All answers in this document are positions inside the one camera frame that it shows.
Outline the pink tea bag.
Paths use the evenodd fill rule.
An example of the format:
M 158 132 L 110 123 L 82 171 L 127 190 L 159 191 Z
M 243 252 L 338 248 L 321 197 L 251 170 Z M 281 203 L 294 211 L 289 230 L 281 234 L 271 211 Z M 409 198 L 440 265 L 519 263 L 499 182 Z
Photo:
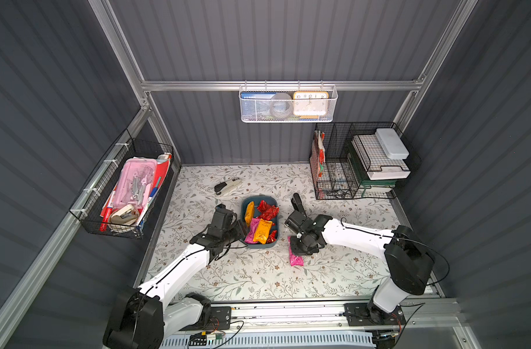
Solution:
M 246 235 L 246 238 L 244 240 L 244 242 L 246 244 L 257 244 L 258 243 L 257 241 L 254 241 L 254 238 L 255 238 L 255 232 L 258 229 L 259 223 L 260 223 L 260 219 L 259 218 L 253 218 L 252 219 L 252 222 L 251 222 L 251 224 L 249 226 L 249 232 Z
M 293 240 L 294 240 L 293 236 L 290 236 L 288 238 L 288 242 L 289 242 L 289 264 L 290 264 L 291 267 L 296 267 L 296 266 L 303 267 L 304 266 L 303 257 L 298 256 L 298 255 L 293 253 L 293 249 L 292 249 L 293 248 Z

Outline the yellow tea bag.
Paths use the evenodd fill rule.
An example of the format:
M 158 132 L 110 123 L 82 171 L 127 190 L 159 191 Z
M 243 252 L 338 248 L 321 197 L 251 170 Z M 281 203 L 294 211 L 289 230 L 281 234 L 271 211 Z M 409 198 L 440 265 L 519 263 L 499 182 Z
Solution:
M 258 229 L 255 232 L 254 241 L 257 241 L 260 244 L 266 244 L 266 241 L 269 237 L 270 230 L 273 227 L 272 221 L 260 220 Z
M 254 218 L 254 214 L 255 214 L 255 202 L 250 201 L 246 205 L 246 211 L 244 214 L 244 220 L 247 226 L 250 226 L 252 219 Z

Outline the red tea bag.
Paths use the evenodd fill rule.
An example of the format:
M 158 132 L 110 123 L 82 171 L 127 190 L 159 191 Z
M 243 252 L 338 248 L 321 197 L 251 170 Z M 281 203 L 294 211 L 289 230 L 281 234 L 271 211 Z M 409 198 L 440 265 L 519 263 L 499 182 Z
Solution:
M 269 237 L 268 237 L 266 243 L 267 243 L 267 244 L 272 244 L 272 243 L 276 242 L 276 240 L 277 240 L 277 234 L 278 234 L 278 231 L 277 231 L 277 230 L 272 231 L 272 232 L 269 234 Z
M 262 200 L 258 206 L 258 211 L 264 213 L 269 209 L 269 207 L 270 205 L 265 200 Z
M 279 208 L 277 206 L 270 205 L 269 209 L 266 212 L 261 213 L 259 218 L 266 221 L 272 221 L 274 218 L 277 217 L 278 212 Z

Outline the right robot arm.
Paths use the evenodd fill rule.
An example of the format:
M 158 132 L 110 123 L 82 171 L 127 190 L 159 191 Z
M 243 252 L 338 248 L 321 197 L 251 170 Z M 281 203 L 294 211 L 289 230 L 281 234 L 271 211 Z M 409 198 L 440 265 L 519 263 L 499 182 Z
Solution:
M 401 303 L 409 296 L 423 295 L 436 262 L 435 253 L 412 238 L 412 230 L 399 225 L 394 229 L 375 229 L 343 222 L 329 215 L 310 218 L 294 211 L 285 226 L 294 235 L 290 251 L 296 256 L 312 256 L 328 246 L 346 247 L 377 258 L 387 276 L 358 312 L 347 317 L 376 325 L 396 324 Z

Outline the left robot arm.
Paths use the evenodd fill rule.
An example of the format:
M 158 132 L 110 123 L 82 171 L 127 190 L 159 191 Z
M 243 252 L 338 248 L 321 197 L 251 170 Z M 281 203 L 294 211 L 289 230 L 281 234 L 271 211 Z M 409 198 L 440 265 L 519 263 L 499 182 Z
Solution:
M 212 317 L 209 299 L 191 293 L 174 305 L 170 303 L 193 276 L 223 257 L 248 231 L 245 219 L 225 205 L 217 205 L 211 223 L 193 236 L 164 270 L 138 287 L 119 293 L 106 325 L 103 345 L 158 348 L 166 337 L 186 327 L 207 327 Z

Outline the teal storage box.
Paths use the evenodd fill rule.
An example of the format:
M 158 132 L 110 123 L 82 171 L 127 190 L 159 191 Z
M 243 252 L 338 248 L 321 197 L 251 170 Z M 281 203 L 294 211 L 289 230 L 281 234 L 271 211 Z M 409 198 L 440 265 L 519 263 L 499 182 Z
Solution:
M 240 242 L 250 249 L 274 247 L 280 239 L 279 206 L 271 196 L 249 196 L 241 204 L 241 216 L 246 234 Z

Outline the white box on organizer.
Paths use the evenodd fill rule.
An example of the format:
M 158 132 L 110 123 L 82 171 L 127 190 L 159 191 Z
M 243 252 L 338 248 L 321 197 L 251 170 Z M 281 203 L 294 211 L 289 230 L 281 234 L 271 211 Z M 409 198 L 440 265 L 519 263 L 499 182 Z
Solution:
M 405 160 L 409 157 L 409 151 L 394 129 L 378 128 L 375 135 L 387 158 Z

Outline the blue box in basket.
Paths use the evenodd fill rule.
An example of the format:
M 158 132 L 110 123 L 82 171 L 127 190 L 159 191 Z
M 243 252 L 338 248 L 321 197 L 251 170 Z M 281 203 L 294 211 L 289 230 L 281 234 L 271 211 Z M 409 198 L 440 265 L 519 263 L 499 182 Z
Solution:
M 260 122 L 271 116 L 274 92 L 241 92 L 239 94 L 243 122 Z

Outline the white and black stapler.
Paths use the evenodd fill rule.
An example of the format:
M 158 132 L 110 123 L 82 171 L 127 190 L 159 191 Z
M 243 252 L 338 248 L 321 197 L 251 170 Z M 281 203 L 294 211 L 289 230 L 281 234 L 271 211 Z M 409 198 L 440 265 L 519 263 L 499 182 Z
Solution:
M 230 193 L 233 189 L 240 186 L 242 184 L 242 180 L 239 177 L 231 178 L 228 180 L 225 180 L 221 183 L 218 183 L 214 186 L 214 193 L 217 196 L 227 195 Z

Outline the pink pencil case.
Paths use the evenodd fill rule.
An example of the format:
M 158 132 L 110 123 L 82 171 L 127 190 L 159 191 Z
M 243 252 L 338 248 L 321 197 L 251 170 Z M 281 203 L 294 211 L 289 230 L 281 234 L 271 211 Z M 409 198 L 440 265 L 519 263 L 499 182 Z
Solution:
M 132 205 L 141 210 L 153 188 L 157 161 L 147 158 L 128 159 L 121 170 L 113 199 L 113 209 Z

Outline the yellow white clock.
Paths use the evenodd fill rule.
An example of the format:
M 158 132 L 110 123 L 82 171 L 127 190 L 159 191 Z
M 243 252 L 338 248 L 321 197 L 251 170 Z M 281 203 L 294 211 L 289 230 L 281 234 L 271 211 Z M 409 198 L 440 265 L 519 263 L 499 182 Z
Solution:
M 296 91 L 293 94 L 293 113 L 300 118 L 319 118 L 326 116 L 329 105 L 329 93 L 325 91 Z

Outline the clear tape roll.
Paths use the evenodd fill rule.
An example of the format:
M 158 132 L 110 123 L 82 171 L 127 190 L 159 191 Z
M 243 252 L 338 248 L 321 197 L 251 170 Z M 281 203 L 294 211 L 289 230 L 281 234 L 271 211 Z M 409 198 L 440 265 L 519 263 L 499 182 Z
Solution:
M 270 112 L 272 117 L 278 120 L 285 120 L 293 115 L 292 97 L 285 92 L 278 92 L 270 102 Z

